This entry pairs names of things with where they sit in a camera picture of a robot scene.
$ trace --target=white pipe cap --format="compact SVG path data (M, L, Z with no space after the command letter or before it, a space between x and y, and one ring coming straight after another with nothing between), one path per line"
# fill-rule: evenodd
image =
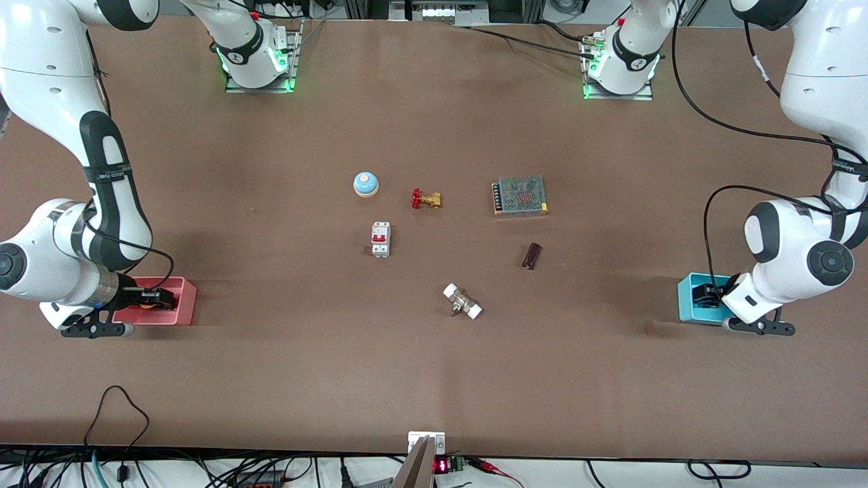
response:
M443 295L445 295L446 298L452 298L452 295L454 295L456 291L458 291L458 285L456 285L455 283L450 283L449 286L447 286L446 289L443 290Z
M480 307L479 304L476 304L467 312L467 316L470 317L471 319L475 319L482 312L483 312L483 308Z

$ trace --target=red digital display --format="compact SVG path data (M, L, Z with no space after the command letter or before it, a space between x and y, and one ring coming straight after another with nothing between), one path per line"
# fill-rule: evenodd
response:
M438 459L434 462L434 474L445 474L449 472L449 461L446 459Z

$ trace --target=red wire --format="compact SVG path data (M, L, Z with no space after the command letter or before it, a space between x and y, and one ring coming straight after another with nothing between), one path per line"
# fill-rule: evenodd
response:
M524 485L522 484L522 482L519 481L519 480L517 480L514 476L511 476L511 475L509 475L509 474L506 474L505 472L502 472L502 471L500 471L500 470L498 470L498 471L499 471L499 472L496 472L496 473L495 473L496 475L498 475L498 476L503 476L504 478L509 478L509 479L515 481L516 483L518 483L519 486L521 486L522 488L524 488Z

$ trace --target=metal mount plate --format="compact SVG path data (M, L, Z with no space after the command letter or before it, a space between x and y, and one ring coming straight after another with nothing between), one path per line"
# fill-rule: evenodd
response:
M445 432L426 432L426 431L410 431L407 433L407 452L413 450L413 446L419 438L433 437L437 441L437 455L446 453L446 433Z
M593 54L595 56L598 55L598 53L595 53L591 48L582 43L579 43L579 51L582 53ZM588 71L590 70L592 63L595 63L595 60L582 58L582 93L584 94L585 100L654 100L650 79L645 82L645 86L643 86L642 89L632 95L617 95L607 91L594 78L588 76Z
M226 92L275 94L292 93L295 91L295 78L299 74L299 55L301 54L301 37L304 33L304 29L304 23L301 24L299 30L286 30L286 28L282 26L279 27L277 49L274 51L274 59L280 66L286 66L286 71L283 74L264 87L249 89L236 83L224 69L224 73L226 74Z

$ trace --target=white circuit breaker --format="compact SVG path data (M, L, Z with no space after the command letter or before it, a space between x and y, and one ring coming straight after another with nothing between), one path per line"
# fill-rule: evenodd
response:
M374 222L371 230L371 251L375 258L389 257L391 225L389 222Z

